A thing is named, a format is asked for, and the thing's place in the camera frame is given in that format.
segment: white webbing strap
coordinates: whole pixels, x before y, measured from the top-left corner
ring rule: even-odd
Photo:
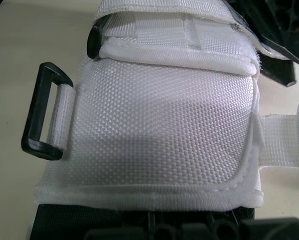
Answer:
[[[299,168],[299,105],[297,115],[270,115],[262,119],[264,149],[259,166]]]
[[[299,137],[296,115],[270,115],[262,119],[264,148],[259,167],[299,168]]]
[[[190,14],[199,19],[231,25],[244,33],[252,41],[254,47],[263,54],[271,58],[286,60],[282,54],[264,46],[248,27],[233,17],[232,10],[229,8],[228,4],[222,0],[103,0],[94,20],[97,21],[106,15],[117,13]],[[129,30],[133,31],[133,16],[130,15],[129,17],[129,20],[126,18],[124,20],[126,23],[131,23],[128,26],[132,27]]]
[[[185,13],[119,12],[104,26],[101,58],[258,78],[255,49],[240,31]]]
[[[47,143],[62,150],[63,152],[67,150],[74,101],[74,87],[67,84],[59,85],[49,125]]]

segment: black plastic clip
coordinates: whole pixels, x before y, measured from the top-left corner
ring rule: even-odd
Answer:
[[[103,27],[107,22],[108,17],[109,15],[96,20],[89,32],[86,51],[87,56],[90,59],[95,59],[99,55],[102,46],[102,31]]]
[[[73,87],[72,80],[55,64],[42,63],[39,66],[36,84],[31,99],[26,125],[21,139],[24,152],[46,160],[60,160],[63,152],[40,141],[46,108],[52,82],[56,85],[67,84]]]

